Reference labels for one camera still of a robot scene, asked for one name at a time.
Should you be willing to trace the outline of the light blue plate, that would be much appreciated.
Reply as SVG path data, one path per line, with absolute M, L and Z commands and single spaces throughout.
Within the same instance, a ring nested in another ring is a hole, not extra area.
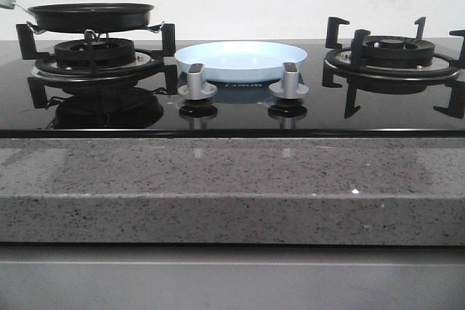
M 297 46 L 274 42 L 220 41 L 185 47 L 174 58 L 184 73 L 191 65 L 202 64 L 207 81 L 259 83 L 281 78 L 285 62 L 300 68 L 307 53 Z

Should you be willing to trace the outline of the black frying pan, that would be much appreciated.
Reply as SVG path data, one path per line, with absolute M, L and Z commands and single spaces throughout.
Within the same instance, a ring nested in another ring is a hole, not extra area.
M 25 11 L 36 20 L 40 30 L 112 33 L 146 28 L 153 9 L 152 4 L 140 3 L 77 3 L 39 5 Z

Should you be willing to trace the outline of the black glass gas hob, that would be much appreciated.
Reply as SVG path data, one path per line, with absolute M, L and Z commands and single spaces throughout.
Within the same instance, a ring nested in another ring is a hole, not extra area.
M 120 85 L 65 85 L 32 74 L 16 41 L 1 43 L 4 138 L 462 137 L 464 72 L 446 81 L 362 80 L 323 65 L 322 41 L 307 51 L 310 91 L 283 102 L 266 83 L 221 84 L 210 100 L 177 94 L 184 76 L 168 57 L 153 76 Z

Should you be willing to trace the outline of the left silver stove knob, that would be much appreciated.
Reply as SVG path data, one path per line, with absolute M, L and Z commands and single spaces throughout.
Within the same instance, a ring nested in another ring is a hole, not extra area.
M 187 83 L 177 89 L 178 94 L 189 100 L 201 100 L 213 97 L 217 87 L 209 83 L 203 76 L 204 64 L 195 63 L 190 66 L 186 76 Z

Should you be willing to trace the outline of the silver stove knob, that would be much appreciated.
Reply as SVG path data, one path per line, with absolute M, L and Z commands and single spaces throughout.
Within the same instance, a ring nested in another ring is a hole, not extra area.
M 281 99 L 300 99 L 308 95 L 308 86 L 299 82 L 300 72 L 294 62 L 283 63 L 283 77 L 268 86 L 270 93 Z
M 187 83 L 177 89 L 178 94 L 189 100 L 201 100 L 213 97 L 217 87 L 209 83 L 203 76 L 204 64 L 195 63 L 190 66 L 186 76 Z

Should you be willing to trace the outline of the right silver stove knob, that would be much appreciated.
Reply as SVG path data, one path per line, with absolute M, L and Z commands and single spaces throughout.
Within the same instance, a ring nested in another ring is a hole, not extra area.
M 283 63 L 283 77 L 268 86 L 270 93 L 281 99 L 300 99 L 308 95 L 308 86 L 299 82 L 300 72 L 294 62 Z

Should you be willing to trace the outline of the left black pan support grate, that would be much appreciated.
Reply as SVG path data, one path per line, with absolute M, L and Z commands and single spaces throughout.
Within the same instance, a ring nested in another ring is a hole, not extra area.
M 35 34 L 40 32 L 37 25 L 32 23 L 19 24 L 16 27 L 19 39 L 20 51 L 23 59 L 35 62 L 41 58 L 48 58 L 53 52 L 39 52 L 36 48 Z M 178 74 L 176 65 L 167 65 L 165 59 L 173 57 L 176 51 L 175 26 L 171 23 L 161 23 L 150 28 L 150 31 L 161 34 L 161 48 L 157 51 L 163 56 L 163 65 L 145 78 L 127 78 L 117 81 L 97 81 L 94 83 L 60 83 L 45 81 L 41 78 L 30 76 L 28 85 L 35 108 L 47 109 L 52 105 L 60 104 L 59 97 L 48 97 L 47 87 L 64 91 L 69 96 L 65 98 L 67 103 L 73 103 L 78 109 L 89 110 L 92 113 L 109 113 L 121 110 L 131 104 L 131 98 L 141 102 L 153 95 L 171 96 L 177 93 Z M 93 30 L 85 30 L 85 40 L 99 41 L 112 38 L 109 34 L 97 33 Z

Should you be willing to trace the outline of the black pan support grate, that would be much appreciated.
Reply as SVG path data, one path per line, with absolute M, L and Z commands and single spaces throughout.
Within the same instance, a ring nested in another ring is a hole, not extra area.
M 341 88 L 333 77 L 347 82 L 344 117 L 352 117 L 360 107 L 355 104 L 357 91 L 376 94 L 409 95 L 426 90 L 428 86 L 451 88 L 446 107 L 434 106 L 439 113 L 453 118 L 464 117 L 464 82 L 459 81 L 464 70 L 464 49 L 457 60 L 437 53 L 433 42 L 423 38 L 426 18 L 415 21 L 416 36 L 372 36 L 369 30 L 355 31 L 349 47 L 338 42 L 339 26 L 349 21 L 329 17 L 325 48 L 329 49 L 323 64 L 322 85 Z
M 19 39 L 20 51 L 23 59 L 35 62 L 41 58 L 48 58 L 53 52 L 39 52 L 36 48 L 35 34 L 40 32 L 37 25 L 32 23 L 19 24 L 16 27 Z M 92 113 L 109 113 L 121 110 L 131 104 L 131 98 L 141 102 L 153 95 L 171 96 L 177 93 L 178 74 L 176 65 L 167 65 L 165 59 L 173 57 L 176 51 L 175 26 L 171 23 L 161 23 L 150 28 L 150 31 L 161 34 L 161 48 L 157 51 L 163 56 L 163 65 L 145 78 L 127 78 L 117 81 L 97 81 L 94 83 L 60 83 L 45 81 L 41 78 L 30 76 L 28 85 L 35 108 L 47 109 L 52 105 L 60 104 L 59 97 L 48 97 L 47 87 L 64 91 L 69 96 L 65 98 L 67 103 L 73 103 L 78 109 L 89 110 Z M 93 30 L 85 30 L 85 40 L 99 41 L 112 38 L 109 34 L 97 33 Z

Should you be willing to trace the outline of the right black pan support grate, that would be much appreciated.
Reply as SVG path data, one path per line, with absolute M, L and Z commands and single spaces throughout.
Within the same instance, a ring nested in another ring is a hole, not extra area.
M 355 104 L 357 91 L 376 94 L 409 95 L 426 90 L 428 86 L 451 88 L 446 107 L 434 106 L 439 113 L 453 118 L 464 117 L 464 82 L 459 81 L 464 70 L 464 49 L 457 60 L 437 53 L 433 42 L 423 38 L 426 18 L 415 21 L 416 36 L 372 36 L 369 30 L 355 31 L 349 47 L 338 42 L 339 26 L 349 21 L 329 17 L 325 48 L 329 49 L 323 64 L 322 85 L 341 88 L 333 77 L 347 82 L 344 117 L 352 117 L 360 107 Z

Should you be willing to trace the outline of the left black gas burner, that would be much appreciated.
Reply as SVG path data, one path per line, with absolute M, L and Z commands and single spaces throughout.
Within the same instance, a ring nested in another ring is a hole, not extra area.
M 136 49 L 122 38 L 75 40 L 54 46 L 54 54 L 36 60 L 32 76 L 60 83 L 94 83 L 145 78 L 163 65 L 157 51 Z

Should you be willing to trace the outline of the black gas burner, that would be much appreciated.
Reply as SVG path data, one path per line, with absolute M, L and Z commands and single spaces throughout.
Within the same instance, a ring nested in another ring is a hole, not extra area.
M 157 51 L 136 49 L 122 38 L 75 40 L 54 46 L 54 54 L 36 60 L 32 76 L 60 83 L 94 83 L 145 78 L 163 65 Z
M 458 78 L 460 69 L 451 57 L 436 53 L 431 41 L 402 36 L 366 36 L 362 46 L 328 52 L 330 69 L 356 78 L 385 81 L 444 81 Z

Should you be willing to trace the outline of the right black gas burner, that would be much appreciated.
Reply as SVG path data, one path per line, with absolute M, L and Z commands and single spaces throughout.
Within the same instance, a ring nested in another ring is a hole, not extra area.
M 431 41 L 402 36 L 366 36 L 362 46 L 328 52 L 330 69 L 356 78 L 385 81 L 444 81 L 458 78 L 460 69 L 451 57 L 436 53 Z

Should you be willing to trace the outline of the grey cabinet drawer front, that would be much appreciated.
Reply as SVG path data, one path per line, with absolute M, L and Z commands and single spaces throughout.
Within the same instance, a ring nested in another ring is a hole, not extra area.
M 462 309 L 461 248 L 4 245 L 3 309 Z

